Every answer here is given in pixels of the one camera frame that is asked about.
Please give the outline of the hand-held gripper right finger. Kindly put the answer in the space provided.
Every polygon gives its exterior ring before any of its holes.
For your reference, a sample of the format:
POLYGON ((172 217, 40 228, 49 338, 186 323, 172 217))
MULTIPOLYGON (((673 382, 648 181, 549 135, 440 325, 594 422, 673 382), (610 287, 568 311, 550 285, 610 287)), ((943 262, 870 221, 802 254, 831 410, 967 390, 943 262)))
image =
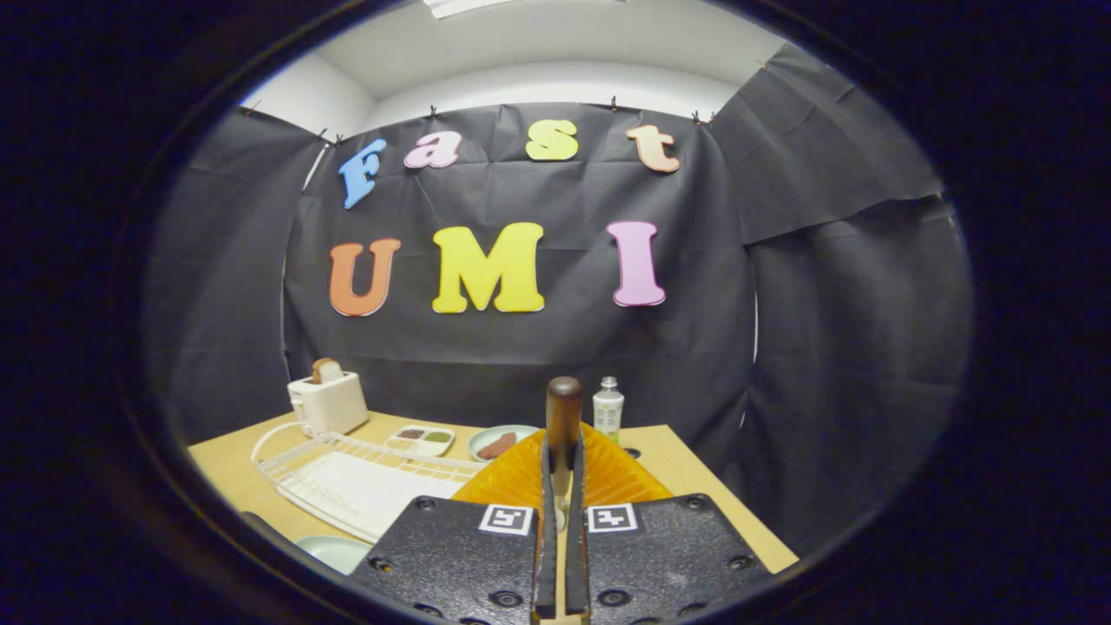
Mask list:
POLYGON ((664 624, 771 577, 713 498, 672 495, 585 424, 573 470, 565 609, 588 624, 664 624))

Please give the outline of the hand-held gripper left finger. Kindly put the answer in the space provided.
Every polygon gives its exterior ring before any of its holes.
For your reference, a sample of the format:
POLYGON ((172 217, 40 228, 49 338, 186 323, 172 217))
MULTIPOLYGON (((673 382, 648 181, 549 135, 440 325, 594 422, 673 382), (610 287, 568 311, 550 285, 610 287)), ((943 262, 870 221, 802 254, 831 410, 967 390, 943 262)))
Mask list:
POLYGON ((536 624, 556 614, 556 518, 543 431, 490 465, 516 475, 469 501, 417 496, 351 573, 392 609, 437 624, 536 624))

